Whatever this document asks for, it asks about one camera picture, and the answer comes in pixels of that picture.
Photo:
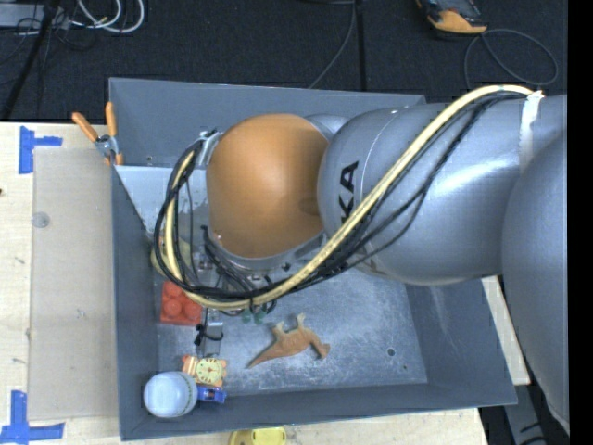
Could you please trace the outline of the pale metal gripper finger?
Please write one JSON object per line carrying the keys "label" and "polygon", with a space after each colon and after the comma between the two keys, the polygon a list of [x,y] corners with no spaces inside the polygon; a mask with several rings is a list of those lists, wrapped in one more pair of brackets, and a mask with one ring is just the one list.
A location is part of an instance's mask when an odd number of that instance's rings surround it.
{"label": "pale metal gripper finger", "polygon": [[200,324],[198,328],[198,355],[201,357],[218,357],[221,353],[223,340],[223,322]]}

